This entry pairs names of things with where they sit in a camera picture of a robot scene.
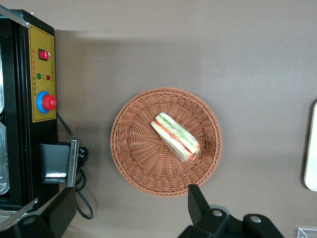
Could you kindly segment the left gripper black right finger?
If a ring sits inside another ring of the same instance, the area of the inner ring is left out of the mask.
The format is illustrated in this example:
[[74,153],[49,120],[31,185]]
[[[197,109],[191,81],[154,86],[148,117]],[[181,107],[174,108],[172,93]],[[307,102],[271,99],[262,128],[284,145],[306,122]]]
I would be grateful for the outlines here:
[[188,211],[192,225],[181,238],[282,238],[283,234],[266,216],[247,214],[240,221],[223,206],[209,205],[200,188],[188,186]]

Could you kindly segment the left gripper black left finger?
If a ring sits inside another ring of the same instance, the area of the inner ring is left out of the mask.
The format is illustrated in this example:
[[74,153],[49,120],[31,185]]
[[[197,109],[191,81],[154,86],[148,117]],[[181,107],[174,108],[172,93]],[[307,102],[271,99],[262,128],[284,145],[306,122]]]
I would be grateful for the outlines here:
[[14,225],[16,238],[60,238],[77,212],[75,188],[67,187],[40,215],[23,218]]

